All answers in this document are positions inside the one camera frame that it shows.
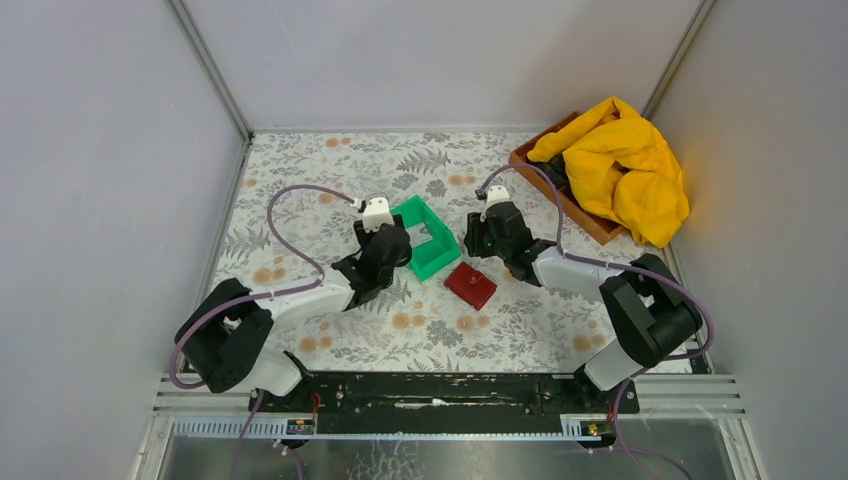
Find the red leather card holder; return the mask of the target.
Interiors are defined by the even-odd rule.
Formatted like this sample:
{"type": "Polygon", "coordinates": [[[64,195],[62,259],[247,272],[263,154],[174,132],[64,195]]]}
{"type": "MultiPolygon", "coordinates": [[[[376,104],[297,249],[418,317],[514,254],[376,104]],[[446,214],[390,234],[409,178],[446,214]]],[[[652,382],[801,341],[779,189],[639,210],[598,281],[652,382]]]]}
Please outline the red leather card holder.
{"type": "Polygon", "coordinates": [[[481,310],[494,296],[497,285],[481,271],[460,262],[443,285],[475,310],[481,310]]]}

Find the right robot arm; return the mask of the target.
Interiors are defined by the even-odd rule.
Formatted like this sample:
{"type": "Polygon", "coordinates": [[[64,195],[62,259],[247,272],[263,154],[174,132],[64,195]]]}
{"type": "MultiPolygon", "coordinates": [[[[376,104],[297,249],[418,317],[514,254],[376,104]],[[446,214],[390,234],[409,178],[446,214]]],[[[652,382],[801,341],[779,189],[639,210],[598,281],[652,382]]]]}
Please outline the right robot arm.
{"type": "Polygon", "coordinates": [[[562,253],[532,234],[511,201],[468,214],[463,243],[472,257],[499,258],[519,281],[604,305],[615,338],[575,373],[573,396],[583,410],[601,410],[613,388],[667,359],[704,325],[696,302],[658,256],[618,264],[562,253]]]}

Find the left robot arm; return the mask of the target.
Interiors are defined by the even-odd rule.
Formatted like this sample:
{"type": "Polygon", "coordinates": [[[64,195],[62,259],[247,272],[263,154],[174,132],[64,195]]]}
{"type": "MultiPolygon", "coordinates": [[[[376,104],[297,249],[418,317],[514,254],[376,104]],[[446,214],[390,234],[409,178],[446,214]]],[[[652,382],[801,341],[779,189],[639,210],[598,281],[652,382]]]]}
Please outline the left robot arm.
{"type": "Polygon", "coordinates": [[[412,258],[410,235],[399,215],[375,231],[354,224],[359,251],[330,265],[320,280],[297,281],[254,293],[239,280],[219,283],[175,336],[175,353],[219,394],[237,386],[270,393],[288,411],[309,401],[306,369],[293,355],[268,346],[277,327],[346,312],[374,300],[412,258]]]}

